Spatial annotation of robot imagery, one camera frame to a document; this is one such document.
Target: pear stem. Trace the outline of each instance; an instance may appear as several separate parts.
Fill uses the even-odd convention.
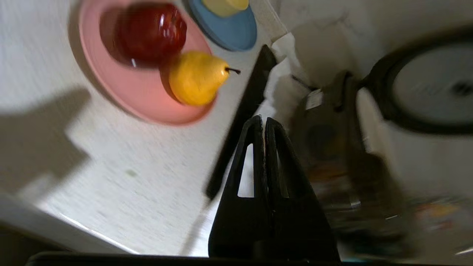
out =
[[[235,72],[235,73],[238,74],[238,75],[241,73],[241,70],[234,69],[234,68],[229,68],[229,67],[226,67],[226,68],[225,68],[225,71],[227,71],[227,72],[233,71],[233,72]]]

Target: red apple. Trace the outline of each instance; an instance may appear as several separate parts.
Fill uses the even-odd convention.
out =
[[[175,5],[138,3],[118,19],[116,41],[125,56],[162,64],[180,53],[186,31],[187,25]]]

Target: countertop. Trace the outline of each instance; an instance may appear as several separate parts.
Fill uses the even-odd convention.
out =
[[[207,204],[203,190],[214,160],[270,39],[258,24],[248,52],[208,41],[242,74],[228,79],[202,121],[148,124],[115,106],[88,72],[75,32],[78,6],[0,4],[0,139],[8,147],[0,151],[0,186],[129,252],[178,255]]]

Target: pear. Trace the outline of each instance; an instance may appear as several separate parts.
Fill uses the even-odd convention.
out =
[[[174,96],[183,104],[202,106],[217,96],[220,86],[230,71],[237,74],[224,60],[211,54],[189,51],[181,54],[171,65],[169,86]]]

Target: plate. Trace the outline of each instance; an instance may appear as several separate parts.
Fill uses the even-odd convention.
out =
[[[95,76],[125,110],[152,123],[189,124],[202,119],[213,107],[187,106],[177,102],[169,89],[167,74],[158,69],[135,68],[116,60],[110,50],[118,11],[137,0],[86,0],[79,11],[79,34],[85,58]],[[181,10],[187,24],[183,52],[197,50],[211,54],[203,33]]]
[[[256,21],[250,6],[228,18],[215,15],[201,0],[189,1],[189,7],[202,30],[217,45],[230,51],[247,51],[256,43]]]

